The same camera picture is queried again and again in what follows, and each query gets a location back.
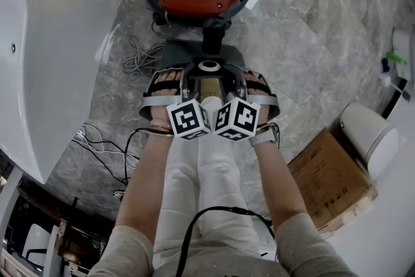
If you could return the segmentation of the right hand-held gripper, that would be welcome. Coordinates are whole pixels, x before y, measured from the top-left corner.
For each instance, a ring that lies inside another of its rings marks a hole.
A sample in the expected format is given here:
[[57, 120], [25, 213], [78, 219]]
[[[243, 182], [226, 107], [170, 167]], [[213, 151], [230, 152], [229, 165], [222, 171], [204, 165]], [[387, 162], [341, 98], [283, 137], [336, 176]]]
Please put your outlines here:
[[215, 111], [213, 133], [232, 141], [255, 136], [260, 105], [246, 100], [247, 87], [244, 79], [246, 69], [241, 66], [226, 66], [226, 99], [231, 100]]

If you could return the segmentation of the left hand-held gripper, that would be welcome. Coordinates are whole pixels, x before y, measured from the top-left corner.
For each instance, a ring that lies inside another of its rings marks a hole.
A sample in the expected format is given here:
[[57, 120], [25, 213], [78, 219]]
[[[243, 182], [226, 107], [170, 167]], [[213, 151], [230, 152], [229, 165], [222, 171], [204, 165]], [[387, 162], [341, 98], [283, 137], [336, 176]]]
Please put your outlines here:
[[211, 133], [207, 112], [196, 100], [198, 97], [198, 79], [194, 78], [195, 65], [183, 68], [180, 81], [181, 104], [166, 107], [169, 120], [176, 138], [192, 140]]

